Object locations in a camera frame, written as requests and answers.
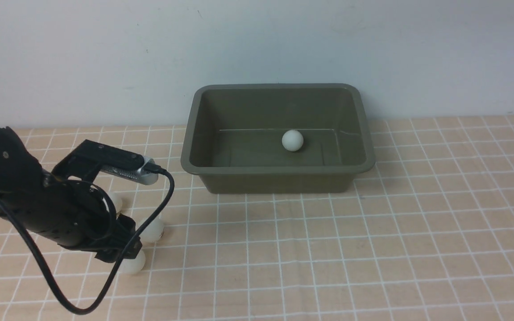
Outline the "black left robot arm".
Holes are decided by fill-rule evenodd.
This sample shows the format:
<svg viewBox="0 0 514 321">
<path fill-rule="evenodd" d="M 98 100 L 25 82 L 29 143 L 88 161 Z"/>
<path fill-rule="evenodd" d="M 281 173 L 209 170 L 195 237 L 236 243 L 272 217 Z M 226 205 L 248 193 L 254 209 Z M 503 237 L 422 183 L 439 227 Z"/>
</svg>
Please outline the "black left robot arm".
<svg viewBox="0 0 514 321">
<path fill-rule="evenodd" d="M 112 215 L 112 199 L 92 183 L 101 171 L 137 170 L 143 161 L 132 152 L 84 140 L 47 171 L 14 130 L 0 128 L 0 199 L 28 231 L 113 263 L 136 223 L 119 210 Z"/>
</svg>

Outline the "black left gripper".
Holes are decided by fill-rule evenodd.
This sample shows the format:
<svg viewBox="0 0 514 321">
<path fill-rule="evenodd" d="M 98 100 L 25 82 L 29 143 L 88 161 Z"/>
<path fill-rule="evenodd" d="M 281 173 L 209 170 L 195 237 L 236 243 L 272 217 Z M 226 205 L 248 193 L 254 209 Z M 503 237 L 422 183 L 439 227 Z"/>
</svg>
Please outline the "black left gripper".
<svg viewBox="0 0 514 321">
<path fill-rule="evenodd" d="M 119 258 L 134 259 L 141 241 L 131 242 L 137 224 L 116 209 L 104 189 L 91 181 L 55 181 L 45 189 L 43 199 L 50 202 L 50 222 L 39 235 L 70 251 L 95 254 L 95 258 L 114 263 Z"/>
</svg>

